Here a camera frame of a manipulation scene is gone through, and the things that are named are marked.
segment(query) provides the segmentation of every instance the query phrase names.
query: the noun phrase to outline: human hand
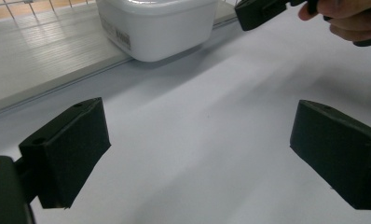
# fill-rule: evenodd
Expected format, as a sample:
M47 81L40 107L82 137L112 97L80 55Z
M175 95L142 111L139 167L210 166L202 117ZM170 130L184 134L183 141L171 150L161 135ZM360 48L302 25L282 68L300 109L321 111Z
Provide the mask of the human hand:
M332 18L330 31L345 40L359 42L371 39L371 0L319 0L318 13L310 15L307 5L298 13L303 21L323 14Z

